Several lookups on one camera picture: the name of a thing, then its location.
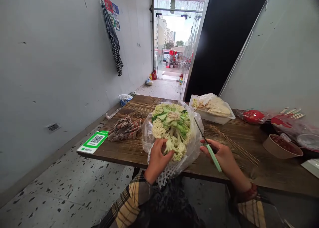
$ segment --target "plaid sleeve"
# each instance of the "plaid sleeve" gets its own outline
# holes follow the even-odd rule
[[[254,198],[237,202],[239,222],[242,227],[289,227],[288,222],[282,220],[275,205],[257,189]]]
[[[140,212],[140,206],[152,196],[152,186],[140,172],[124,189],[110,210],[92,228],[125,228],[130,226]]]

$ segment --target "hanging cloth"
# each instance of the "hanging cloth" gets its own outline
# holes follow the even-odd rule
[[[110,38],[110,41],[112,43],[113,58],[114,58],[115,63],[116,63],[117,75],[121,76],[123,63],[122,63],[122,60],[120,57],[120,43],[119,43],[119,40],[117,38],[115,29],[113,27],[113,23],[111,22],[111,18],[106,11],[105,4],[102,0],[100,1],[100,3],[101,3],[101,7],[103,10],[103,14],[104,14],[104,21],[105,21],[105,25],[106,25],[106,30],[107,30],[107,33],[109,34],[109,38]]]

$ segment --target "person's left hand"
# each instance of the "person's left hand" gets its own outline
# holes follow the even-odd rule
[[[165,156],[162,154],[162,150],[166,148],[166,141],[167,139],[156,139],[152,147],[150,163],[144,173],[149,184],[156,181],[174,155],[174,151],[168,152]]]

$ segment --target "bracelet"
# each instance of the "bracelet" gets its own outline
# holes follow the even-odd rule
[[[256,184],[254,184],[254,183],[251,183],[251,184],[252,184],[252,187],[248,191],[243,192],[243,193],[239,193],[237,195],[238,202],[249,201],[249,200],[253,199],[257,195],[257,186],[256,186]]]

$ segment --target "hand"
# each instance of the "hand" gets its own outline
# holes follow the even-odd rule
[[[174,155],[174,151],[168,152],[165,156],[162,154],[162,150],[166,148],[166,141],[167,139],[156,139],[152,147],[150,163],[144,173],[149,184],[156,181]]]
[[[217,158],[223,173],[233,183],[236,190],[239,193],[248,191],[252,186],[251,182],[240,170],[229,147],[211,139],[206,140],[210,144],[212,150],[216,152],[215,157]],[[213,159],[210,156],[207,147],[201,146],[200,150],[205,153],[205,155],[211,160],[211,162],[213,162]]]

